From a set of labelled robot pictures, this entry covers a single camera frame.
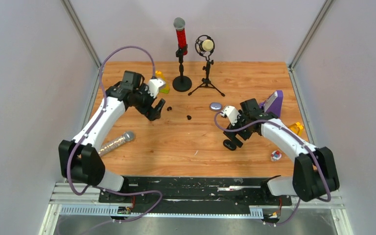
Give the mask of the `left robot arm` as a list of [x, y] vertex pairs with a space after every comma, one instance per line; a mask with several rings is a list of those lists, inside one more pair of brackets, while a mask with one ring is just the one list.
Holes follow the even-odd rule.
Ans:
[[118, 202], [130, 197], [130, 188], [125, 186], [125, 178], [108, 171], [99, 155], [102, 144], [114, 123], [134, 107], [149, 121], [161, 117], [165, 100], [161, 99], [153, 107], [165, 81], [152, 77], [147, 83], [140, 73], [125, 71], [123, 79], [109, 87], [97, 111], [72, 140], [60, 142], [58, 151], [62, 176], [92, 187], [109, 189]]

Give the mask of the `small red white toy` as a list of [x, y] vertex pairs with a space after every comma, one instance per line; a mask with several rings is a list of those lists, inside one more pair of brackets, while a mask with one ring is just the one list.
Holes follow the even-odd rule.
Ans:
[[280, 160], [282, 157], [282, 154], [280, 151], [276, 150], [276, 151], [273, 151], [270, 155], [270, 159], [271, 161], [275, 162], [275, 161], [278, 161]]

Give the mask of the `purple phone stand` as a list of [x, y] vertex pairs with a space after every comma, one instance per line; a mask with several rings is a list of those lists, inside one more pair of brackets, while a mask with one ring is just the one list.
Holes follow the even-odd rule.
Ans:
[[278, 118], [281, 117], [283, 103], [283, 91], [275, 90], [270, 96], [268, 96], [263, 102], [259, 104], [259, 107], [266, 113], [272, 112]]

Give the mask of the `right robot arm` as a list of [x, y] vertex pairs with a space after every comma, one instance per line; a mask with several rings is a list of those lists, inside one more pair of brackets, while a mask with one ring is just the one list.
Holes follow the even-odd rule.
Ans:
[[274, 176], [263, 182], [262, 202], [273, 204], [281, 195], [297, 196], [305, 202], [330, 201], [331, 192], [340, 187], [332, 151], [316, 147], [293, 133], [276, 114], [264, 111], [255, 99], [240, 105], [239, 110], [226, 106], [220, 113], [230, 122], [223, 133], [231, 143], [241, 146], [237, 136], [247, 140], [257, 133], [275, 144], [294, 164], [291, 177]]

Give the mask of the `white phone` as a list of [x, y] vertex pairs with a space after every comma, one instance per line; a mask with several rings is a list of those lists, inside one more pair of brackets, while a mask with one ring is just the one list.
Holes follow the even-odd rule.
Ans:
[[269, 110], [274, 110], [277, 105], [277, 98], [278, 92], [274, 91], [264, 102], [263, 102], [263, 110], [268, 112]]

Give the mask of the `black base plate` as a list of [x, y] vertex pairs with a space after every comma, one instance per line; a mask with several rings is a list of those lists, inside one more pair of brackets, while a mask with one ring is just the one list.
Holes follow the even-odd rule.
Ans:
[[289, 196], [268, 196], [264, 178], [129, 177], [128, 196], [88, 190], [83, 205], [119, 205], [124, 212], [247, 213], [261, 208], [264, 218], [293, 206]]

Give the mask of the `red microphone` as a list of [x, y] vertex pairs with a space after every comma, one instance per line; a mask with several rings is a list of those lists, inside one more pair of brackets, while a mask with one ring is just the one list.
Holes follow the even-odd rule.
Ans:
[[186, 22], [181, 17], [176, 17], [173, 22], [174, 28], [176, 30], [176, 36], [178, 40], [178, 47], [182, 50], [182, 54], [186, 55], [188, 53], [188, 45], [186, 40], [185, 26]]

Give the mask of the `black tripod mic stand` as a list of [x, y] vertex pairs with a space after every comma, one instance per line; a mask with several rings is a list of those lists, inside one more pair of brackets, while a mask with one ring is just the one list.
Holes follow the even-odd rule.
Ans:
[[198, 85], [195, 89], [193, 89], [192, 91], [188, 93], [188, 96], [191, 96], [199, 88], [206, 88], [206, 89], [214, 89], [218, 91], [222, 97], [225, 97], [226, 95], [223, 92], [221, 92], [215, 85], [213, 85], [213, 83], [210, 80], [211, 66], [214, 64], [214, 61], [211, 60], [207, 56], [204, 56], [204, 58], [206, 60], [206, 65], [203, 66], [202, 70], [205, 71], [205, 77], [202, 78], [202, 83], [200, 85]]

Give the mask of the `black round-base mic stand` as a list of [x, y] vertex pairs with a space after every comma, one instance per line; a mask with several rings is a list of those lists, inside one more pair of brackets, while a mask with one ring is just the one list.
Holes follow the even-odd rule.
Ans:
[[179, 47], [176, 51], [176, 57], [179, 62], [179, 76], [175, 77], [172, 86], [173, 89], [177, 92], [186, 92], [191, 89], [192, 81], [189, 77], [184, 75], [184, 55], [187, 52], [188, 46]]

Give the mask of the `lavender earbud charging case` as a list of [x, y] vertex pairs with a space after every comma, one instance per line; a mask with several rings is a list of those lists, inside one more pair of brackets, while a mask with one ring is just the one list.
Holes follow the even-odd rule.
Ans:
[[222, 104], [221, 103], [218, 103], [218, 102], [212, 102], [210, 104], [210, 110], [212, 110], [213, 112], [219, 112], [222, 110]]

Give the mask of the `black earbud charging case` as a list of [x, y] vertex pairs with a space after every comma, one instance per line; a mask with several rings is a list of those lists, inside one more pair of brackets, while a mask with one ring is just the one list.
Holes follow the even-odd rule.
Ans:
[[223, 146], [230, 151], [235, 151], [237, 149], [237, 146], [231, 140], [224, 140]]

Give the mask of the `silver glitter microphone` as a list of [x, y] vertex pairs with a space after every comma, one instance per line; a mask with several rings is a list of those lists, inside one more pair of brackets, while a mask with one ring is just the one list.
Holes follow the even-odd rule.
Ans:
[[132, 131], [126, 131], [121, 136], [115, 138], [114, 140], [102, 145], [98, 154], [100, 157], [112, 152], [113, 150], [119, 148], [125, 143], [131, 142], [135, 139], [135, 133]]

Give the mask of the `yellow toy vehicle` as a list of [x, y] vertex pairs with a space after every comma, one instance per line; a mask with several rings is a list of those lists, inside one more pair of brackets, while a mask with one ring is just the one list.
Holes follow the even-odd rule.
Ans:
[[300, 122], [295, 122], [294, 124], [289, 125], [288, 129], [296, 135], [301, 136], [304, 131], [304, 126]]

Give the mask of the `cream condenser microphone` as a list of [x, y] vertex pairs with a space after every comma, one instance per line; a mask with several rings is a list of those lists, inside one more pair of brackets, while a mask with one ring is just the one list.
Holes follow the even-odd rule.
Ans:
[[199, 36], [194, 44], [194, 48], [198, 55], [204, 57], [206, 60], [210, 59], [215, 49], [214, 40], [208, 35]]

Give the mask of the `yellow green toy block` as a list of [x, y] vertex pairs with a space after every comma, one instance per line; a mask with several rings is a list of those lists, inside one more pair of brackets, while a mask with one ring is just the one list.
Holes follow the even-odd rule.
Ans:
[[164, 74], [161, 71], [156, 70], [155, 75], [156, 75], [157, 78], [160, 78], [162, 81], [164, 81], [164, 85], [161, 86], [161, 89], [159, 90], [159, 92], [164, 93], [164, 94], [169, 94], [170, 87], [169, 87], [169, 84], [168, 84]]

